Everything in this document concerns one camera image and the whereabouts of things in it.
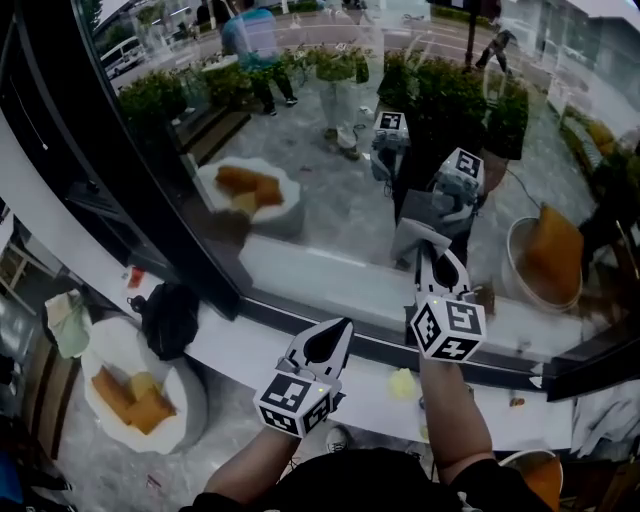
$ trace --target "white van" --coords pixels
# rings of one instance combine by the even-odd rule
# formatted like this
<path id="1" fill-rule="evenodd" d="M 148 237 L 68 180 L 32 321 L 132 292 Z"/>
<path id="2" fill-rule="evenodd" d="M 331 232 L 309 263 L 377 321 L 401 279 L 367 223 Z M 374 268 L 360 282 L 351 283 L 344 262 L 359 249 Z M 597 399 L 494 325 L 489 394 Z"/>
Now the white van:
<path id="1" fill-rule="evenodd" d="M 143 60 L 144 48 L 135 36 L 122 41 L 100 57 L 109 80 L 140 64 Z"/>

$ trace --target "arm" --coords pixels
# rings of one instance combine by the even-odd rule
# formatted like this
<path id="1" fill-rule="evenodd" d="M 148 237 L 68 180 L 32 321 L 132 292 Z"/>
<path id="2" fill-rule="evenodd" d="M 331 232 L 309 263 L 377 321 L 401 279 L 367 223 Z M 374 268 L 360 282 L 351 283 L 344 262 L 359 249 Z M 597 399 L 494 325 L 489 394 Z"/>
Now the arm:
<path id="1" fill-rule="evenodd" d="M 205 492 L 251 503 L 278 482 L 299 444 L 300 439 L 265 427 L 211 476 Z"/>
<path id="2" fill-rule="evenodd" d="M 450 484 L 474 462 L 494 458 L 491 436 L 457 364 L 421 357 L 420 381 L 438 475 Z"/>

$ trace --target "potted plant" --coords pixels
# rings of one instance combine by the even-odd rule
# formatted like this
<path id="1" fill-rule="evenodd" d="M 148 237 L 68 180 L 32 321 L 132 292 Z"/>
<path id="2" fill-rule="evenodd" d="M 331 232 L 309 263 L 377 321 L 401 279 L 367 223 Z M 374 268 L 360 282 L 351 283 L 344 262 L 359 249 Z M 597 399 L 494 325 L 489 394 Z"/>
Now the potted plant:
<path id="1" fill-rule="evenodd" d="M 154 129 L 180 115 L 187 108 L 180 78 L 176 73 L 151 71 L 120 91 L 120 108 L 137 129 Z"/>

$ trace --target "window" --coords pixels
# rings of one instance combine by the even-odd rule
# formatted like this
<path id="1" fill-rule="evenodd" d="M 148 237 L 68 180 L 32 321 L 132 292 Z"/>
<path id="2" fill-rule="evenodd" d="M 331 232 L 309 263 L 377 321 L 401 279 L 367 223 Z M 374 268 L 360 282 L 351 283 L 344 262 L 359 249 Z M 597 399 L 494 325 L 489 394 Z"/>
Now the window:
<path id="1" fill-rule="evenodd" d="M 181 12 L 188 37 L 186 3 L 96 31 L 134 27 L 146 58 L 109 99 L 243 297 L 403 345 L 416 281 L 457 295 L 466 273 L 473 360 L 545 377 L 635 336 L 637 9 L 220 1 L 212 30 Z"/>
<path id="2" fill-rule="evenodd" d="M 114 51 L 113 53 L 109 53 L 109 54 L 105 55 L 100 60 L 102 62 L 102 65 L 105 68 L 107 68 L 107 67 L 111 66 L 112 64 L 115 64 L 116 62 L 118 62 L 121 58 L 122 58 L 122 50 L 118 49 L 118 50 Z"/>
<path id="3" fill-rule="evenodd" d="M 128 51 L 133 50 L 138 46 L 140 46 L 140 42 L 138 40 L 131 41 L 122 47 L 122 53 L 127 53 Z"/>

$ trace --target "person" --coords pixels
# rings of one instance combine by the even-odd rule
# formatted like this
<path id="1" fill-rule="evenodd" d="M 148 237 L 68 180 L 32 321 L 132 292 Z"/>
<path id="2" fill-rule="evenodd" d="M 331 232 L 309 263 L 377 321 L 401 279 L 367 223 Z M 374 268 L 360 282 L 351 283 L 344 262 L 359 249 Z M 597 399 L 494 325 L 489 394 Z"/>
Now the person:
<path id="1" fill-rule="evenodd" d="M 512 39 L 516 41 L 516 36 L 513 35 L 507 29 L 502 29 L 500 23 L 496 23 L 496 30 L 498 31 L 498 35 L 494 37 L 491 42 L 487 45 L 487 47 L 482 52 L 482 55 L 476 62 L 476 67 L 478 69 L 484 69 L 494 55 L 496 59 L 498 59 L 498 64 L 500 64 L 500 69 L 502 69 L 503 73 L 511 74 L 511 70 L 507 65 L 507 56 L 504 53 L 509 41 Z"/>
<path id="2" fill-rule="evenodd" d="M 77 512 L 73 505 L 60 505 L 43 498 L 32 487 L 54 491 L 70 491 L 72 486 L 64 478 L 53 477 L 43 471 L 15 462 L 21 452 L 15 424 L 6 417 L 0 418 L 0 510 L 24 511 L 46 510 L 47 512 Z"/>
<path id="3" fill-rule="evenodd" d="M 287 107 L 298 103 L 280 62 L 273 34 L 276 19 L 269 10 L 255 8 L 255 0 L 240 3 L 241 13 L 230 19 L 222 31 L 222 46 L 238 55 L 240 67 L 251 77 L 253 93 L 264 105 L 264 113 L 275 116 L 276 107 L 269 88 L 271 79 L 282 92 Z"/>
<path id="4" fill-rule="evenodd" d="M 580 225 L 584 237 L 582 251 L 582 280 L 589 280 L 591 261 L 595 252 L 620 240 L 640 217 L 640 142 L 635 153 L 616 150 L 604 158 L 595 176 L 606 176 L 609 183 L 602 200 L 591 217 Z"/>
<path id="5" fill-rule="evenodd" d="M 349 16 L 339 5 L 327 6 L 329 17 L 326 25 L 333 25 L 334 32 L 342 40 L 349 40 L 357 30 Z M 357 112 L 355 85 L 359 61 L 364 63 L 362 55 L 347 44 L 328 47 L 327 53 L 320 53 L 316 62 L 316 77 L 321 82 L 320 104 L 327 122 L 324 138 L 335 142 L 340 152 L 349 160 L 358 160 L 358 137 L 354 130 Z"/>
<path id="6" fill-rule="evenodd" d="M 549 512 L 518 471 L 496 462 L 489 431 L 459 366 L 421 358 L 420 381 L 440 483 L 429 480 L 408 453 L 349 450 L 340 427 L 329 432 L 327 455 L 280 479 L 300 440 L 267 427 L 223 464 L 182 512 Z"/>

